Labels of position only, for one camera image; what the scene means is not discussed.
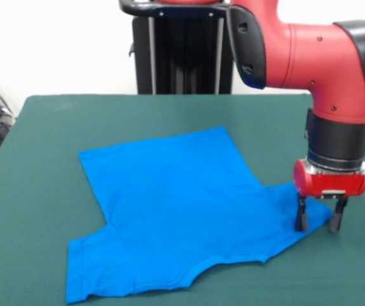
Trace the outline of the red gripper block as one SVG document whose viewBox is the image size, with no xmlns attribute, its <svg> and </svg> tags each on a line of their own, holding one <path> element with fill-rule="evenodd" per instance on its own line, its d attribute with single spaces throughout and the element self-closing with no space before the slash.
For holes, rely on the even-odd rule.
<svg viewBox="0 0 365 306">
<path fill-rule="evenodd" d="M 295 230 L 307 232 L 306 198 L 325 198 L 329 196 L 352 197 L 365 193 L 365 161 L 357 171 L 331 171 L 316 167 L 307 159 L 299 159 L 294 165 L 294 184 L 301 196 L 298 196 Z M 328 229 L 337 233 L 341 227 L 343 212 L 348 198 L 340 198 L 329 220 Z"/>
</svg>

